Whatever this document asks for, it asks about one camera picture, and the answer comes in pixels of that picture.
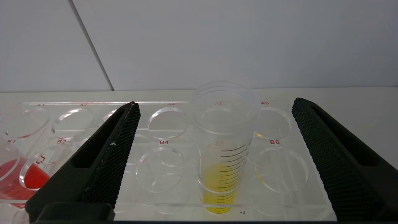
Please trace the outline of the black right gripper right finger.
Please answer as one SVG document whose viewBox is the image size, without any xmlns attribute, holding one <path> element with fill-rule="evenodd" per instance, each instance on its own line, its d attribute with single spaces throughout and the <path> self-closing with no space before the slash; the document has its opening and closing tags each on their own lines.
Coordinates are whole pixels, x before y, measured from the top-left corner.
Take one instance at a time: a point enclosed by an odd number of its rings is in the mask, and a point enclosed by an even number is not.
<svg viewBox="0 0 398 224">
<path fill-rule="evenodd" d="M 397 169 L 317 104 L 296 98 L 291 112 L 337 220 L 397 221 Z"/>
</svg>

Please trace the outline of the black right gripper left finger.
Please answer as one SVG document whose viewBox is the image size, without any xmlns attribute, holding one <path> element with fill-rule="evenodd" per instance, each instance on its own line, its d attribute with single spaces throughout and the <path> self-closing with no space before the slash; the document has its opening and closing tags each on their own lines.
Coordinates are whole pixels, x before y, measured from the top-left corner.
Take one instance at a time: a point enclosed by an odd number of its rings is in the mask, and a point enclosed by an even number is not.
<svg viewBox="0 0 398 224">
<path fill-rule="evenodd" d="M 134 101 L 118 108 L 27 201 L 29 221 L 113 221 L 140 117 Z"/>
</svg>

